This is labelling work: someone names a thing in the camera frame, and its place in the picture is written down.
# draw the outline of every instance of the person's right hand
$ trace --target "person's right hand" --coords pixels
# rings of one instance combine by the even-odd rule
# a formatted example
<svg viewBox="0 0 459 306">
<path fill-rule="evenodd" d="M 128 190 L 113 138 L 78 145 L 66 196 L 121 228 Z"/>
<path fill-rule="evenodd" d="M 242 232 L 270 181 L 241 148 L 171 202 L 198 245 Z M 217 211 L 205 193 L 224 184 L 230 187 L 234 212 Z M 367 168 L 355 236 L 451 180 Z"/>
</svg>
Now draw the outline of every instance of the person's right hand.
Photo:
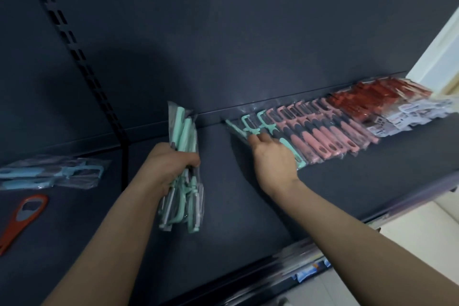
<svg viewBox="0 0 459 306">
<path fill-rule="evenodd" d="M 295 156 L 281 142 L 267 133 L 252 134 L 247 140 L 252 147 L 258 183 L 271 198 L 275 199 L 299 181 Z"/>
</svg>

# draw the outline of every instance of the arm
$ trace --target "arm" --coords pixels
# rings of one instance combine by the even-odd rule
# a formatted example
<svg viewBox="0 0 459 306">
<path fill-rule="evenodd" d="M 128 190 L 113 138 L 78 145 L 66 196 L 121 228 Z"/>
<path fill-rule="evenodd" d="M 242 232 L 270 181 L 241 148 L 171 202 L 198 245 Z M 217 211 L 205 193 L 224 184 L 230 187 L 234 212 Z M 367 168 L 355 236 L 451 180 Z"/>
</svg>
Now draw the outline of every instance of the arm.
<svg viewBox="0 0 459 306">
<path fill-rule="evenodd" d="M 157 144 L 42 306 L 127 305 L 160 199 L 196 153 Z"/>
<path fill-rule="evenodd" d="M 261 188 L 311 235 L 361 305 L 459 305 L 459 286 L 304 185 L 293 154 L 249 136 Z"/>
</svg>

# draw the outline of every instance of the forearm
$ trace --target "forearm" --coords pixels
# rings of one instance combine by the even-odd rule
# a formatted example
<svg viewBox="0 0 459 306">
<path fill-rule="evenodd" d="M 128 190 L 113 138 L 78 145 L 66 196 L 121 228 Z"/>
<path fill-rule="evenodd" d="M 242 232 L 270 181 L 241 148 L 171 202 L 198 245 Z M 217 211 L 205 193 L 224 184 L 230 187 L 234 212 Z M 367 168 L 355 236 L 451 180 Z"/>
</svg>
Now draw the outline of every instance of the forearm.
<svg viewBox="0 0 459 306">
<path fill-rule="evenodd" d="M 297 181 L 275 198 L 362 305 L 457 305 L 459 287 Z"/>
<path fill-rule="evenodd" d="M 157 193 L 129 185 L 43 305 L 127 305 L 158 202 Z"/>
</svg>

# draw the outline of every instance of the person's right arm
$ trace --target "person's right arm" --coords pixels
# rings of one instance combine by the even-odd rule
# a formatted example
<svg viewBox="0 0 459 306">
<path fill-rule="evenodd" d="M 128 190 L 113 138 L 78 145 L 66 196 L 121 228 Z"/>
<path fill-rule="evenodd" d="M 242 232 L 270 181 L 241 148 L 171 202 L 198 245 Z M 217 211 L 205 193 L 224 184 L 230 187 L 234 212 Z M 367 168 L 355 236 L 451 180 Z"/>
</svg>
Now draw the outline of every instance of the person's right arm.
<svg viewBox="0 0 459 306">
<path fill-rule="evenodd" d="M 458 285 L 304 185 L 288 148 L 266 133 L 249 143 L 261 188 L 309 233 L 361 305 L 459 305 Z"/>
</svg>

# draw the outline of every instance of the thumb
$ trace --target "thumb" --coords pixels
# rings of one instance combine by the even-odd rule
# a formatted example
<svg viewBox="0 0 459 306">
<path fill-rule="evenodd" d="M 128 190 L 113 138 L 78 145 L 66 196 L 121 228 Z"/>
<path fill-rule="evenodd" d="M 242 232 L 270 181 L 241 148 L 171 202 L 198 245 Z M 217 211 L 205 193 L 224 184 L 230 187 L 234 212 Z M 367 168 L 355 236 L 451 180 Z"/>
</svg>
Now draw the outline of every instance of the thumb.
<svg viewBox="0 0 459 306">
<path fill-rule="evenodd" d="M 201 159 L 199 158 L 198 153 L 185 153 L 183 151 L 176 151 L 178 158 L 185 167 L 193 166 L 198 167 L 201 164 Z"/>
</svg>

